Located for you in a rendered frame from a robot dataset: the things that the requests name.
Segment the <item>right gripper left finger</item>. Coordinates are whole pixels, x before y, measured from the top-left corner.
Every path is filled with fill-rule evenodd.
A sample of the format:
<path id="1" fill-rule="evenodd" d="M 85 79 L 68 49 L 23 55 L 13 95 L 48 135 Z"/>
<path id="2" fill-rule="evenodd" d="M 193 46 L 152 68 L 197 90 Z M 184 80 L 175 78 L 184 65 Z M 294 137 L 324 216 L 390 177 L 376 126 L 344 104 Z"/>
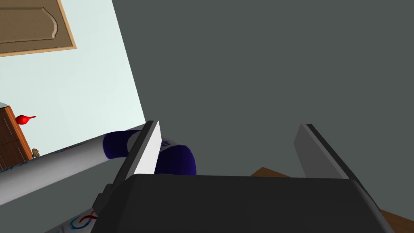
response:
<path id="1" fill-rule="evenodd" d="M 159 121 L 146 122 L 121 165 L 113 185 L 120 185 L 134 174 L 153 174 L 161 142 Z"/>

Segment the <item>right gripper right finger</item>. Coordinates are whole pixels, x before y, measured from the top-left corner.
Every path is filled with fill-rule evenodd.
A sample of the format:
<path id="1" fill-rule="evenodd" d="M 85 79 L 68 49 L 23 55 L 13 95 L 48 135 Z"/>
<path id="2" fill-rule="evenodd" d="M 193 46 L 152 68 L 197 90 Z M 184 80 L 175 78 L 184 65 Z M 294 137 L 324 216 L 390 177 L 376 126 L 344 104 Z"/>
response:
<path id="1" fill-rule="evenodd" d="M 294 148 L 305 177 L 355 180 L 355 174 L 312 124 L 300 124 Z"/>

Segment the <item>blue and white round object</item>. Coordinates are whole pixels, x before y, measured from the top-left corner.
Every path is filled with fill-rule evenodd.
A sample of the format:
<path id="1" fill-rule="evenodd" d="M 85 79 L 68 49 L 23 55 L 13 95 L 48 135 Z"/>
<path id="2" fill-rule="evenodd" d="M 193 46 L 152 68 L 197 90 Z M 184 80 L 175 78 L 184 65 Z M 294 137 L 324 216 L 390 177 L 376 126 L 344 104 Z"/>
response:
<path id="1" fill-rule="evenodd" d="M 103 138 L 103 151 L 108 159 L 126 157 L 140 129 L 116 131 Z M 196 175 L 196 163 L 191 150 L 167 138 L 162 138 L 155 174 Z"/>

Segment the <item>red vase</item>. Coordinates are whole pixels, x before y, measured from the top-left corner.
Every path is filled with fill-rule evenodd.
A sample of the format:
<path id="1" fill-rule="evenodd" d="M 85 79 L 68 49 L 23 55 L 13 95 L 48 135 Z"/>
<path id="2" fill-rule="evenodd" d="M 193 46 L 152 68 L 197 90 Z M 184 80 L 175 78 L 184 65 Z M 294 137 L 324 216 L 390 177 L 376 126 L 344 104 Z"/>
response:
<path id="1" fill-rule="evenodd" d="M 15 121 L 18 125 L 24 125 L 27 124 L 30 119 L 36 118 L 36 116 L 25 116 L 25 115 L 19 115 L 15 118 Z"/>

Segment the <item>brown wooden cabinet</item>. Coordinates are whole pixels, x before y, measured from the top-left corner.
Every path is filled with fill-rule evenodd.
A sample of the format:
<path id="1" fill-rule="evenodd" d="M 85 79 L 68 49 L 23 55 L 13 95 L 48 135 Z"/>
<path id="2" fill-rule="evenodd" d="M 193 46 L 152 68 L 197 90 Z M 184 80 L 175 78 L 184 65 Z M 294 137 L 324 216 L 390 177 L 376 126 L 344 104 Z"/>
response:
<path id="1" fill-rule="evenodd" d="M 10 106 L 0 108 L 0 168 L 32 160 L 32 150 Z"/>

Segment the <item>brown panelled door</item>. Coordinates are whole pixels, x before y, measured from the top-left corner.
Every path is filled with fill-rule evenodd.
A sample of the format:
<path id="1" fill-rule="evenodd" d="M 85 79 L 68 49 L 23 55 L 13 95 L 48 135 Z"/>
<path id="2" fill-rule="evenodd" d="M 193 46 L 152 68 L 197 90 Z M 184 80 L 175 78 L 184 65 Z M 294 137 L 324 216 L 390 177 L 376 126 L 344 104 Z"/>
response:
<path id="1" fill-rule="evenodd" d="M 76 49 L 61 0 L 0 0 L 0 57 Z"/>

